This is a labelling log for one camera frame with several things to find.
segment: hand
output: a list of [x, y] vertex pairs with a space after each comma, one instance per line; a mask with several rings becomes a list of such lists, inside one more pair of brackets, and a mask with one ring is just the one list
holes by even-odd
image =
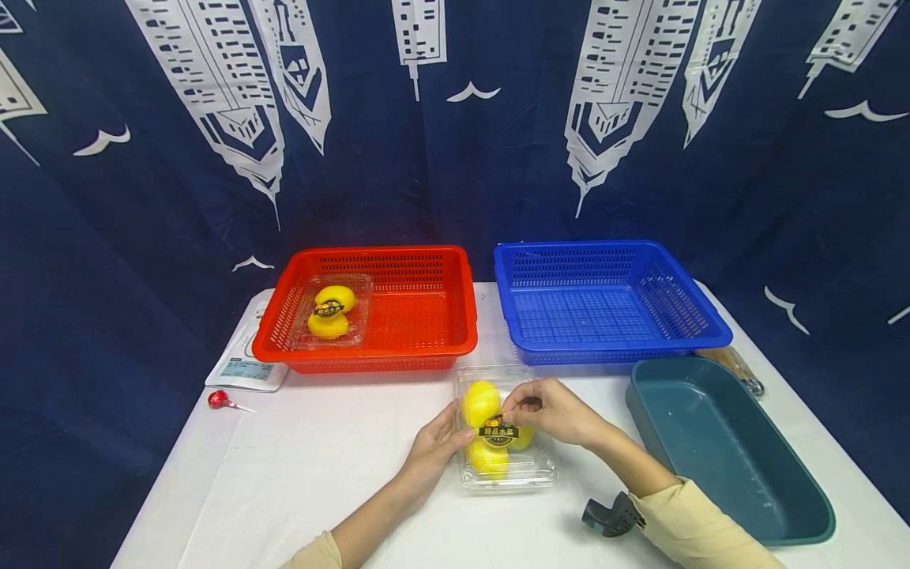
[[458, 409], [458, 402], [452, 401], [417, 432], [408, 458], [392, 481], [402, 493], [408, 513], [415, 513], [423, 507], [440, 481], [449, 459], [474, 438], [471, 429], [453, 431]]
[[556, 378], [528, 381], [515, 388], [502, 404], [502, 419], [589, 449], [604, 436], [621, 432]]

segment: clear plastic container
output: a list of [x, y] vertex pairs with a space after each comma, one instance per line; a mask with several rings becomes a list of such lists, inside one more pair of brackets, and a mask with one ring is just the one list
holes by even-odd
[[292, 350], [355, 348], [363, 342], [373, 278], [316, 275], [307, 281], [288, 334]]
[[520, 383], [534, 380], [522, 365], [472, 366], [455, 376], [458, 429], [478, 436], [459, 452], [461, 483], [470, 490], [528, 490], [552, 486], [558, 475], [553, 445], [542, 432], [501, 422], [501, 405]]

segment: lollipop stick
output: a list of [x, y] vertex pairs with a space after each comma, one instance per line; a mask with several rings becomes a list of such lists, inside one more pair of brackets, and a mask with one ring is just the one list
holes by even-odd
[[243, 405], [237, 405], [237, 404], [234, 403], [233, 401], [232, 401], [231, 403], [228, 404], [228, 407], [233, 407], [234, 409], [240, 409], [241, 411], [246, 411], [246, 412], [255, 413], [255, 411], [253, 411], [253, 410], [250, 409], [249, 407], [244, 407]]

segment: black label sticker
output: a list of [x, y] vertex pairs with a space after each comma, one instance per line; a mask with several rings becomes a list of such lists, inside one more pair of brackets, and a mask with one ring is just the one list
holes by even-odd
[[331, 318], [344, 310], [344, 305], [337, 299], [328, 299], [322, 304], [317, 304], [313, 314], [321, 318]]
[[502, 414], [487, 419], [477, 430], [477, 435], [489, 446], [504, 448], [518, 438], [519, 428], [502, 421]]

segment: red lollipop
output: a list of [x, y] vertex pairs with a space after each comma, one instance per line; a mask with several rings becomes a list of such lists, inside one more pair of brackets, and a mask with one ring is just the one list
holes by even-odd
[[244, 407], [243, 405], [237, 405], [228, 397], [228, 394], [222, 390], [212, 391], [212, 394], [208, 396], [208, 406], [212, 409], [221, 409], [222, 407], [232, 407], [234, 409], [240, 409], [241, 411], [249, 411], [255, 413], [249, 407]]

